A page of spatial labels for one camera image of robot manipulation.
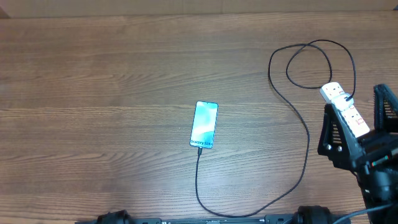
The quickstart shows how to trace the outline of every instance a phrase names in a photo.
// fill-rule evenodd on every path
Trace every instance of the phone screen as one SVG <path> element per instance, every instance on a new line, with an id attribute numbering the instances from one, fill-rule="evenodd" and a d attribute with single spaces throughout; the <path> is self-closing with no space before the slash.
<path id="1" fill-rule="evenodd" d="M 193 117 L 190 145 L 211 149 L 213 147 L 214 132 L 216 129 L 218 104 L 197 102 Z"/>

